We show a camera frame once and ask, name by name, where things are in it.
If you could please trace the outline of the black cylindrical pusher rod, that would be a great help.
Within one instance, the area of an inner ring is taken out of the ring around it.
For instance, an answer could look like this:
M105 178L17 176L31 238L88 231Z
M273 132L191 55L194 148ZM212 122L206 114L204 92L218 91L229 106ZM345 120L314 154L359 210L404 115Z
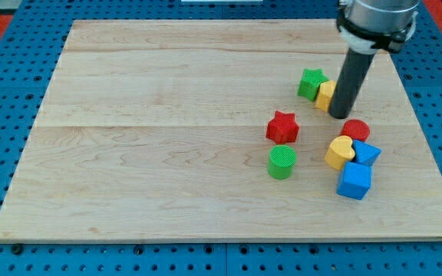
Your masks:
M328 108L331 117L346 119L349 116L373 59L374 54L348 49Z

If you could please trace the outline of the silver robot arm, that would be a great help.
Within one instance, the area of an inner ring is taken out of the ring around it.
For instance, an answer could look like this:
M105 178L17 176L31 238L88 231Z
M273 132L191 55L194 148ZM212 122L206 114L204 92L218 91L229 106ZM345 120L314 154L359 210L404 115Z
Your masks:
M328 113L345 119L351 112L374 56L396 54L416 30L419 0L344 0L336 27L348 44Z

